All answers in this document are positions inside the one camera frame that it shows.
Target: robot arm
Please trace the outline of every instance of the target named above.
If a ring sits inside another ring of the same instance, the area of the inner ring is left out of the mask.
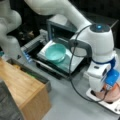
[[[5,55],[22,62],[26,61],[17,39],[7,34],[21,24],[20,15],[10,8],[9,0],[0,0],[0,46]]]
[[[82,33],[71,38],[71,51],[77,36],[76,56],[91,56],[88,68],[90,87],[99,92],[105,84],[107,73],[117,66],[117,54],[111,29],[107,25],[91,23],[68,0],[25,0],[33,11],[40,15],[62,14]]]
[[[25,0],[40,15],[62,14],[79,30],[91,23],[68,0]]]

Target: wooden box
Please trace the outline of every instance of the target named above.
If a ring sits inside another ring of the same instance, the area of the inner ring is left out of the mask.
[[[6,83],[25,120],[41,120],[50,109],[45,84],[2,59],[0,78]]]

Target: cable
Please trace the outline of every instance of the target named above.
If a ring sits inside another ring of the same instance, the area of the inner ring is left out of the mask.
[[[107,95],[107,93],[108,93],[107,90],[105,91],[104,97],[103,97],[103,99],[101,99],[101,100],[95,101],[95,100],[88,99],[88,98],[84,97],[80,92],[77,91],[77,89],[75,88],[75,86],[74,86],[74,84],[73,84],[72,77],[71,77],[71,64],[72,64],[72,60],[73,60],[73,56],[74,56],[75,49],[76,49],[76,47],[77,47],[77,38],[78,38],[78,36],[82,33],[82,31],[84,31],[86,28],[88,28],[88,27],[90,27],[90,26],[91,26],[91,25],[88,25],[88,26],[84,27],[82,30],[80,30],[78,33],[76,33],[77,35],[76,35],[75,42],[74,42],[74,43],[75,43],[75,44],[74,44],[74,49],[73,49],[72,57],[71,57],[71,59],[70,59],[70,64],[69,64],[69,80],[70,80],[70,82],[71,82],[71,85],[72,85],[74,91],[75,91],[81,98],[83,98],[84,100],[87,100],[87,101],[89,101],[89,102],[98,103],[98,102],[102,102],[102,101],[105,100],[105,97],[106,97],[106,95]]]

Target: teal bowl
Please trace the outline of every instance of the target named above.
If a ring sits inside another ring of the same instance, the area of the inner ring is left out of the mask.
[[[56,43],[48,47],[45,51],[45,57],[48,61],[59,63],[64,60],[66,55],[66,48],[64,45]]]

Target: green container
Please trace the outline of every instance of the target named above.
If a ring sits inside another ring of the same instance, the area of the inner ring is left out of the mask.
[[[45,51],[45,57],[48,61],[59,63],[64,60],[66,55],[66,48],[64,45],[56,43],[48,47]]]

